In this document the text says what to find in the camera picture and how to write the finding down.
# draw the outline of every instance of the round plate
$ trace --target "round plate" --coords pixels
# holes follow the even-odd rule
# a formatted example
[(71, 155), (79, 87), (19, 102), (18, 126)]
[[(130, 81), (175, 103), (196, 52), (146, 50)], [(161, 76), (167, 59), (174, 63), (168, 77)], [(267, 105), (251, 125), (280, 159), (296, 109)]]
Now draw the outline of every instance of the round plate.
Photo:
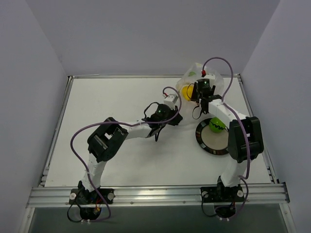
[(208, 153), (215, 155), (228, 154), (228, 131), (222, 130), (220, 133), (214, 133), (209, 128), (209, 122), (211, 119), (212, 118), (208, 118), (201, 121), (196, 127), (196, 141)]

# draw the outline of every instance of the cable connector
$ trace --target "cable connector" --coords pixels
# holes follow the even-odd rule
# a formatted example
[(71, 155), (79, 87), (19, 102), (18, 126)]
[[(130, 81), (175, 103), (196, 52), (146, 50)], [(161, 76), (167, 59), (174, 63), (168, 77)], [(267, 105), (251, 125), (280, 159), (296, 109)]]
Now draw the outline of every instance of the cable connector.
[(206, 76), (206, 71), (205, 70), (202, 70), (202, 78), (204, 78)]

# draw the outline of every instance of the yellow object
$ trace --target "yellow object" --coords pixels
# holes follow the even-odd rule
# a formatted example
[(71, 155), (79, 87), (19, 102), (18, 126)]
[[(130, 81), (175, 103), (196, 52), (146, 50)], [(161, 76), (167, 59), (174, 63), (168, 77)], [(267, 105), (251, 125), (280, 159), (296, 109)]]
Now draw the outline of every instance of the yellow object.
[(181, 90), (181, 94), (184, 96), (185, 100), (190, 101), (190, 97), (193, 92), (193, 85), (191, 84), (190, 86), (184, 86), (183, 89)]

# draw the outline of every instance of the silver bolt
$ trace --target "silver bolt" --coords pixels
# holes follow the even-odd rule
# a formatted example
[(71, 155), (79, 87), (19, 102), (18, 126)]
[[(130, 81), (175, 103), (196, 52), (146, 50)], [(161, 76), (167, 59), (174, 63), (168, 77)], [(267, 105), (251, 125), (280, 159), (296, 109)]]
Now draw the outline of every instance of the silver bolt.
[(75, 198), (76, 198), (76, 194), (75, 193), (70, 193), (70, 195), (69, 195), (69, 199), (70, 200), (74, 200)]
[(208, 192), (207, 191), (202, 192), (202, 197), (207, 198), (208, 197)]
[(109, 200), (113, 200), (113, 198), (115, 198), (115, 195), (113, 193), (108, 193), (107, 198)]
[(237, 196), (238, 196), (239, 198), (243, 197), (243, 195), (244, 195), (244, 193), (243, 193), (242, 190), (239, 190), (239, 191), (237, 192)]

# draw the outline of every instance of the white table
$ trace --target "white table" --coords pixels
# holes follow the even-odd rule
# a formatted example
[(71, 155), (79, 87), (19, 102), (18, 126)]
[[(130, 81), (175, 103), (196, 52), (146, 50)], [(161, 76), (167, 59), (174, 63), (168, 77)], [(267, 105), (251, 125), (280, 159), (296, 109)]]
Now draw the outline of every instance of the white table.
[[(143, 110), (153, 102), (163, 102), (162, 89), (175, 87), (177, 78), (101, 78), (74, 79), (66, 111), (52, 155), (45, 187), (77, 186), (85, 172), (72, 153), (69, 141), (80, 128), (113, 117), (130, 122), (143, 118)], [(225, 87), (230, 79), (225, 78)], [(225, 101), (243, 114), (246, 104), (235, 78)], [(195, 128), (199, 120), (191, 118), (192, 106), (183, 104), (184, 120), (179, 126), (167, 126), (158, 142), (154, 138), (126, 140), (111, 159), (101, 179), (102, 186), (164, 186), (216, 184), (229, 155), (219, 157), (204, 151), (196, 142)], [(74, 147), (87, 162), (87, 138), (95, 130), (78, 135)], [(270, 183), (262, 155), (251, 164), (248, 183)]]

